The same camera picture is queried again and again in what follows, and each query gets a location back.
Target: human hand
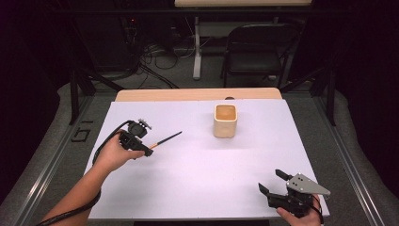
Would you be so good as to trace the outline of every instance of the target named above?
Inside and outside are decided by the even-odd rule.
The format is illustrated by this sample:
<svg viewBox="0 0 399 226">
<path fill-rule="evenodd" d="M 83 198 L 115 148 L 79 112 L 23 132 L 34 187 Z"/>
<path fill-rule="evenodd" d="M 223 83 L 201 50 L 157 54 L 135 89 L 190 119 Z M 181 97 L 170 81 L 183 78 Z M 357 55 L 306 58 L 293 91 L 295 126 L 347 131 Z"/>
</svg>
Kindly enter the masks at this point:
<svg viewBox="0 0 399 226">
<path fill-rule="evenodd" d="M 129 159 L 137 159 L 144 155 L 144 151 L 127 151 L 120 145 L 119 130 L 101 149 L 94 163 L 94 168 L 106 170 L 110 173 L 123 166 Z"/>
<path fill-rule="evenodd" d="M 313 195 L 313 206 L 316 209 L 320 209 L 320 199 L 318 195 Z M 309 210 L 309 214 L 302 218 L 297 218 L 284 208 L 277 208 L 277 213 L 285 219 L 291 226 L 320 226 L 320 216 L 312 208 Z"/>
</svg>

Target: desk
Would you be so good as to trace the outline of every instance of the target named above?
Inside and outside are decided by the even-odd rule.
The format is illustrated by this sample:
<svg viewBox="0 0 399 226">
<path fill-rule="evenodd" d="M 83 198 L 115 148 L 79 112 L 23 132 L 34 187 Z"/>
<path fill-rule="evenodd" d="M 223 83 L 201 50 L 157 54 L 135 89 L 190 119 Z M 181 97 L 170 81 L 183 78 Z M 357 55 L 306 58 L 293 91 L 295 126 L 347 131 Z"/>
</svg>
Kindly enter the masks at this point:
<svg viewBox="0 0 399 226">
<path fill-rule="evenodd" d="M 309 7 L 311 0 L 176 0 L 175 7 L 177 8 L 233 8 L 233 7 Z M 201 64 L 201 50 L 200 50 L 200 19 L 195 18 L 195 43 L 196 56 L 194 61 L 193 79 L 200 79 L 200 64 Z"/>
<path fill-rule="evenodd" d="M 189 91 L 194 95 L 188 97 Z M 223 100 L 226 96 L 236 100 Z M 152 126 L 142 138 L 144 144 L 183 133 L 157 147 L 151 157 L 130 161 L 112 173 L 90 218 L 277 218 L 257 183 L 285 194 L 276 168 L 290 174 L 300 171 L 315 180 L 288 105 L 276 89 L 125 90 L 116 100 L 93 150 L 117 126 L 115 121 L 128 118 L 143 117 Z M 215 138 L 213 107 L 226 102 L 238 107 L 237 134 L 232 139 Z M 254 103 L 261 105 L 253 109 Z M 259 128 L 265 137 L 252 136 Z M 322 205 L 328 215 L 323 198 Z"/>
</svg>

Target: wooden cup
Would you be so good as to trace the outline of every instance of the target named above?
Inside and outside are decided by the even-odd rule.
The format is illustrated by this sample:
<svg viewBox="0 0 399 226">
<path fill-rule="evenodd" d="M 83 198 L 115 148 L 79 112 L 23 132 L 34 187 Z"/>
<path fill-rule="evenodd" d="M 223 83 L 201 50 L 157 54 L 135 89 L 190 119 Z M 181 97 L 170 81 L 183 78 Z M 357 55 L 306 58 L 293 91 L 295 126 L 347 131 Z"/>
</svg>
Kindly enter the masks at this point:
<svg viewBox="0 0 399 226">
<path fill-rule="evenodd" d="M 237 127 L 237 110 L 235 105 L 216 105 L 214 115 L 214 136 L 232 138 Z"/>
</svg>

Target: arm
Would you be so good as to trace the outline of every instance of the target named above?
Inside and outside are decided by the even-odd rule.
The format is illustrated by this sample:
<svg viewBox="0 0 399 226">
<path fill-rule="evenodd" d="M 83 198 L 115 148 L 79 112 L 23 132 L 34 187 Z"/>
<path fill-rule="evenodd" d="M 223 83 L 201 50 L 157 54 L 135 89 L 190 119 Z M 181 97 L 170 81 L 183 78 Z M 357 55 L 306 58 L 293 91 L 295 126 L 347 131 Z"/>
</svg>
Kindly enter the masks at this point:
<svg viewBox="0 0 399 226">
<path fill-rule="evenodd" d="M 313 196 L 315 197 L 315 199 L 313 199 L 313 206 L 316 209 L 320 209 L 319 197 L 317 195 L 313 195 Z M 297 218 L 294 215 L 292 215 L 290 212 L 286 211 L 285 209 L 283 209 L 281 207 L 279 207 L 277 209 L 277 213 L 292 226 L 320 226 L 321 225 L 320 217 L 316 213 L 316 211 L 313 209 L 310 209 L 309 214 L 303 218 Z"/>
<path fill-rule="evenodd" d="M 120 146 L 119 134 L 113 136 L 101 150 L 93 167 L 77 182 L 71 191 L 43 218 L 46 220 L 81 207 L 97 195 L 106 177 L 129 159 L 144 155 L 142 151 L 126 151 Z M 91 209 L 59 221 L 55 225 L 86 225 Z"/>
</svg>

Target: white tabletop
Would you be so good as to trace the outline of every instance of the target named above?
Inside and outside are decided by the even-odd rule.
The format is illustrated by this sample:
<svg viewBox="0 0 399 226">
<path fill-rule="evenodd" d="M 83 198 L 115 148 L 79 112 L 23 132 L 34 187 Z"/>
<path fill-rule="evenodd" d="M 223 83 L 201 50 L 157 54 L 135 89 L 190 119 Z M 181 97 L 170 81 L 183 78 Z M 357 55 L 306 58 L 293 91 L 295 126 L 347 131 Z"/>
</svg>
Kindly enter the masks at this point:
<svg viewBox="0 0 399 226">
<path fill-rule="evenodd" d="M 304 7 L 311 0 L 175 0 L 178 8 L 206 7 Z"/>
<path fill-rule="evenodd" d="M 217 104 L 238 111 L 234 138 L 213 136 Z M 90 218 L 259 219 L 275 218 L 259 191 L 284 195 L 275 169 L 316 178 L 284 100 L 112 103 L 93 153 L 121 123 L 144 119 L 152 130 L 145 145 L 177 132 L 150 157 L 129 161 L 105 181 Z M 87 170 L 91 167 L 92 155 Z M 329 215 L 321 197 L 324 215 Z"/>
</svg>

